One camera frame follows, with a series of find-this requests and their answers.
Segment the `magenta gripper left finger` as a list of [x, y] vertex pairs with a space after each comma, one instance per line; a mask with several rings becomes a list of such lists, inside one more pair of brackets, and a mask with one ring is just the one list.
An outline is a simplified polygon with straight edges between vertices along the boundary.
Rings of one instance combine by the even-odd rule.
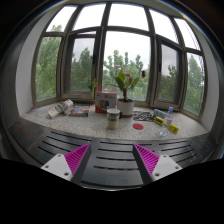
[[90, 155], [91, 145], [88, 143], [66, 155], [56, 154], [42, 166], [42, 169], [65, 180], [79, 184]]

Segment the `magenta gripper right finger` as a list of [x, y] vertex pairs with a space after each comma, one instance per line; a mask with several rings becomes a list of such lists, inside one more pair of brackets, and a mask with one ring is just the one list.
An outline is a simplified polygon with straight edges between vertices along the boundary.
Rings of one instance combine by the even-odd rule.
[[138, 144], [133, 146], [133, 154], [144, 184], [157, 181], [182, 169], [168, 155], [158, 155]]

